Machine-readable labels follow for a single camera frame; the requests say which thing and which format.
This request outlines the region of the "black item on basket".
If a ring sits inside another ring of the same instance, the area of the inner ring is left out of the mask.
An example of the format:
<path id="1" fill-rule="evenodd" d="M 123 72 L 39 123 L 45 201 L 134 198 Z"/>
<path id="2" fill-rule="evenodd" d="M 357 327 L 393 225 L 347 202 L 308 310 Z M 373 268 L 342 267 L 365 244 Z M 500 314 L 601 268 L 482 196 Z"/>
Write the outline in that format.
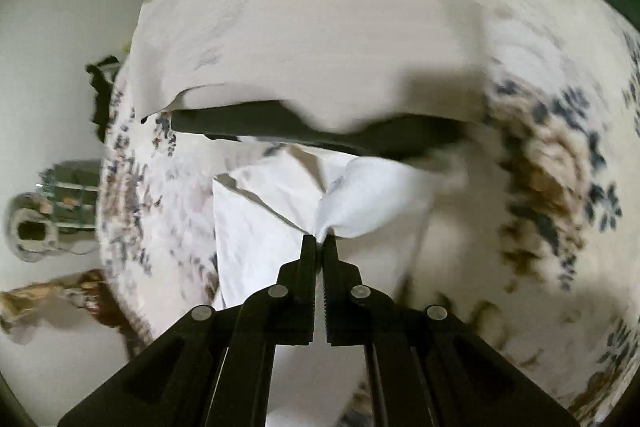
<path id="1" fill-rule="evenodd" d="M 107 55 L 101 61 L 85 66 L 85 71 L 90 76 L 90 87 L 94 90 L 91 122 L 94 124 L 96 137 L 101 143 L 104 142 L 107 125 L 110 122 L 111 97 L 114 82 L 121 67 L 122 64 L 114 55 Z"/>

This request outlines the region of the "floral bed sheet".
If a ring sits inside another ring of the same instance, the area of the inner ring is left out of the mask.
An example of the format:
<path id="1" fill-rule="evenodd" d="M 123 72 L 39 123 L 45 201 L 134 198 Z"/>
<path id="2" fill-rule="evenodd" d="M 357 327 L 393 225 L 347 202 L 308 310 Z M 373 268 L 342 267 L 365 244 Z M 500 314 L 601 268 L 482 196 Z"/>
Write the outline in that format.
<path id="1" fill-rule="evenodd" d="M 601 426 L 639 373 L 639 34 L 603 0 L 474 0 L 483 110 L 418 162 L 440 173 L 396 298 L 469 326 L 555 399 Z M 139 117 L 126 65 L 105 138 L 98 241 L 144 341 L 218 310 L 213 181 L 295 143 L 211 140 Z M 336 150 L 327 152 L 342 153 Z"/>

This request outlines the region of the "beige garment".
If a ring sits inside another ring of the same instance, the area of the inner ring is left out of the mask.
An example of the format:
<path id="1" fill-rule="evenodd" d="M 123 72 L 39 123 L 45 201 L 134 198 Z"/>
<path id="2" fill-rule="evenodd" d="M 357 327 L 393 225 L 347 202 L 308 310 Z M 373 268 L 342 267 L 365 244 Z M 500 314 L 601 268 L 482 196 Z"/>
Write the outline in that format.
<path id="1" fill-rule="evenodd" d="M 486 63 L 474 0 L 152 0 L 126 75 L 139 117 L 280 101 L 341 132 L 398 114 L 477 120 Z"/>

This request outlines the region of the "white garment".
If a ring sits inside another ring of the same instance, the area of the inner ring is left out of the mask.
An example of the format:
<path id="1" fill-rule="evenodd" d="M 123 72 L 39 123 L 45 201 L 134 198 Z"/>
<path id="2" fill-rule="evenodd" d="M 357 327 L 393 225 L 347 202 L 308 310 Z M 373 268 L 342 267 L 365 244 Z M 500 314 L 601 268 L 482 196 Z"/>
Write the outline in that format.
<path id="1" fill-rule="evenodd" d="M 298 259 L 304 235 L 322 241 L 329 233 L 365 284 L 397 296 L 416 264 L 442 179 L 418 162 L 294 145 L 216 176 L 216 303 L 244 303 Z M 277 348 L 266 423 L 372 425 L 362 350 L 331 348 L 321 338 L 308 348 Z"/>

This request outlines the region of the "black garment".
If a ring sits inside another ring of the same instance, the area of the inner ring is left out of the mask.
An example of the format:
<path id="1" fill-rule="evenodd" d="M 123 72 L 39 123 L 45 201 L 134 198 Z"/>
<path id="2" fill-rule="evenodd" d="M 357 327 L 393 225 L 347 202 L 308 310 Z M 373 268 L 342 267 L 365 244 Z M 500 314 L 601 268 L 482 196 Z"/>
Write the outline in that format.
<path id="1" fill-rule="evenodd" d="M 322 131 L 278 101 L 175 110 L 171 127 L 211 140 L 295 143 L 391 160 L 423 156 L 463 138 L 459 121 L 408 114 L 370 122 L 354 131 Z"/>

